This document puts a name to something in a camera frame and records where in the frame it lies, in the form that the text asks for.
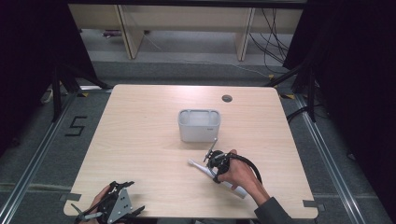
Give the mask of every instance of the wooden desk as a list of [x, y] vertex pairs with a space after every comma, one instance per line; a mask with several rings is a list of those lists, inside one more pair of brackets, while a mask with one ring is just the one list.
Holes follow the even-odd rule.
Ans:
[[[231, 95], [230, 103], [222, 101]], [[264, 186], [290, 216], [315, 218], [316, 208], [303, 166], [276, 90], [256, 87], [118, 85], [80, 168], [64, 212], [77, 213], [91, 205], [93, 197], [111, 181], [133, 180], [129, 195], [141, 217], [253, 218], [257, 205], [240, 199], [188, 165], [202, 163], [211, 143], [180, 140], [177, 114], [186, 108], [216, 109], [221, 114], [215, 149], [232, 148], [259, 168]]]

